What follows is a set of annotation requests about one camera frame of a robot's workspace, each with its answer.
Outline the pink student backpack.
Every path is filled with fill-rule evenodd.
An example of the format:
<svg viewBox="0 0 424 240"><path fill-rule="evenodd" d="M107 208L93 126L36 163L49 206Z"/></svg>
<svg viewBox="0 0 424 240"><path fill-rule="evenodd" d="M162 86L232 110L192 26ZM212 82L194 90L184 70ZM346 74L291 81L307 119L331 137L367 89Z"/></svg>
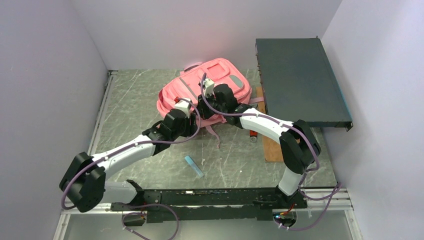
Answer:
<svg viewBox="0 0 424 240"><path fill-rule="evenodd" d="M201 94L199 83L204 73L215 86L227 84L239 103L250 105L264 100L263 97L251 98L252 87L246 77L229 60L216 58L186 68L160 90L156 102L160 115L164 117L174 107L177 97L191 99L196 104Z"/></svg>

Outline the wooden board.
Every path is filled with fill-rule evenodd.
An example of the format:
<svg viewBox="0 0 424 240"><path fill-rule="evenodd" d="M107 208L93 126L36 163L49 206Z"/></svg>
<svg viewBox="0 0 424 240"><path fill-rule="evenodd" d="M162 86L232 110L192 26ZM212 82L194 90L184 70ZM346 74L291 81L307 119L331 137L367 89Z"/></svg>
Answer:
<svg viewBox="0 0 424 240"><path fill-rule="evenodd" d="M257 86L255 91L256 91L257 98L264 97L262 87ZM261 113L264 113L264 114L266 113L266 104L264 100L258 102L257 109ZM261 134L261 139L262 139L262 146L263 146L265 161L268 163L283 163L284 158L283 158L283 153L279 143L275 142L274 140L262 134Z"/></svg>

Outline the light blue eraser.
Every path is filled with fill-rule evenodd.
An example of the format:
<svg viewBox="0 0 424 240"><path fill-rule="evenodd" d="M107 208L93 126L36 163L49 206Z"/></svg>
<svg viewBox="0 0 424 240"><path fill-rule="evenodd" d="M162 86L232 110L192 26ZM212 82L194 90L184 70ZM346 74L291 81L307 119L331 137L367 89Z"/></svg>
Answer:
<svg viewBox="0 0 424 240"><path fill-rule="evenodd" d="M184 157L184 159L187 162L187 164L195 171L195 173L197 174L199 178L204 177L204 173L190 156L187 155Z"/></svg>

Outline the red handled wrench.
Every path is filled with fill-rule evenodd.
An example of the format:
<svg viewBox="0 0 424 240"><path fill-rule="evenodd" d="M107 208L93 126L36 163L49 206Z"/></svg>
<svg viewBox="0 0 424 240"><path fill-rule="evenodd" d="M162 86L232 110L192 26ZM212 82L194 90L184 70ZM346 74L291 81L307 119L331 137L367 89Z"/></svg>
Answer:
<svg viewBox="0 0 424 240"><path fill-rule="evenodd" d="M256 143L258 140L258 133L254 130L249 131L249 139L251 142Z"/></svg>

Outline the aluminium frame rail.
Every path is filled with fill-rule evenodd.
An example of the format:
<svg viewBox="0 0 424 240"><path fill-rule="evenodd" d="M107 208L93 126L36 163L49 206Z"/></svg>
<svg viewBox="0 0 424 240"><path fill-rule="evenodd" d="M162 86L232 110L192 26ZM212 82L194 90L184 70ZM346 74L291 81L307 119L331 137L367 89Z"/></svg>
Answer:
<svg viewBox="0 0 424 240"><path fill-rule="evenodd" d="M56 240L361 240L345 189L309 188L283 201L272 188L151 189L139 208L65 210Z"/></svg>

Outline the dark green metal box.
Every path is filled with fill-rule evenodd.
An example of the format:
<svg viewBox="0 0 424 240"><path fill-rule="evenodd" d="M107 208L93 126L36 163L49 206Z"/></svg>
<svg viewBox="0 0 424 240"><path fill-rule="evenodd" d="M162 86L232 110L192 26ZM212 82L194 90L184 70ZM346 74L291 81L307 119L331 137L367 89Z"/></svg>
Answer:
<svg viewBox="0 0 424 240"><path fill-rule="evenodd" d="M258 38L257 67L268 115L312 128L353 127L353 118L321 40Z"/></svg>

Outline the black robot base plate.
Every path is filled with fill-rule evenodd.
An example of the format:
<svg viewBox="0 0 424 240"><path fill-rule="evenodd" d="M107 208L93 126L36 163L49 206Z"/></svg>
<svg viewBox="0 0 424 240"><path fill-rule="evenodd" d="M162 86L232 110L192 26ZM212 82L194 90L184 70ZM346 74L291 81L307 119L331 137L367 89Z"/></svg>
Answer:
<svg viewBox="0 0 424 240"><path fill-rule="evenodd" d="M147 189L129 206L113 202L111 211L146 213L147 223L165 221L256 219L271 221L278 210L306 209L306 199L296 193L283 196L276 187Z"/></svg>

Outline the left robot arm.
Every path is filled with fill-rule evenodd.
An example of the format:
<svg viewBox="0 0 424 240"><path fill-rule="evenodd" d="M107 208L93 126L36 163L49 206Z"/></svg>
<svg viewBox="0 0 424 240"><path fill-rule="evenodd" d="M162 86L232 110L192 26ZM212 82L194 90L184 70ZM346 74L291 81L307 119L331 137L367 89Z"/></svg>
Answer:
<svg viewBox="0 0 424 240"><path fill-rule="evenodd" d="M200 131L199 110L185 113L173 108L164 119L146 129L135 139L106 152L88 155L78 153L59 183L62 209L88 212L100 203L123 202L137 210L144 203L142 188L132 180L107 185L108 179L137 161L153 157L171 145L185 143Z"/></svg>

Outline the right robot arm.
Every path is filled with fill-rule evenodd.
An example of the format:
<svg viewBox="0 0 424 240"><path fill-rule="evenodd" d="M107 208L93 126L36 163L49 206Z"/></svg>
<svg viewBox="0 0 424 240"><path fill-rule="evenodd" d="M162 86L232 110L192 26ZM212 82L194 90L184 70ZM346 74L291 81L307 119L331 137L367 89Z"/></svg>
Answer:
<svg viewBox="0 0 424 240"><path fill-rule="evenodd" d="M218 115L229 125L257 132L279 144L285 170L276 187L275 200L280 207L289 207L321 152L308 124L303 120L280 120L239 103L227 84L201 82L199 87L197 107L202 118Z"/></svg>

